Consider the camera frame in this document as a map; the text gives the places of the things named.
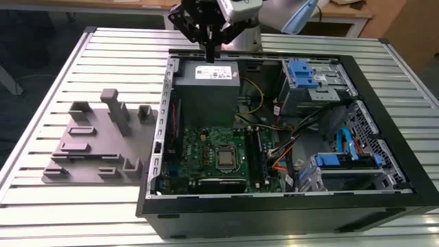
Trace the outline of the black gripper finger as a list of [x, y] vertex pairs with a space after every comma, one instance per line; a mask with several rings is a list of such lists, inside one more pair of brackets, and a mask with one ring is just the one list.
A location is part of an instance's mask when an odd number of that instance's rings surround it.
[[200, 48], [204, 50], [206, 62], [210, 63], [210, 38], [208, 38], [208, 25], [196, 24], [188, 13], [184, 11], [182, 5], [174, 5], [168, 16], [168, 20], [184, 34], [188, 41], [199, 43]]
[[231, 24], [223, 30], [219, 24], [210, 25], [210, 63], [215, 62], [216, 47], [222, 44], [230, 44], [246, 29], [255, 26], [256, 23], [254, 20], [246, 20]]

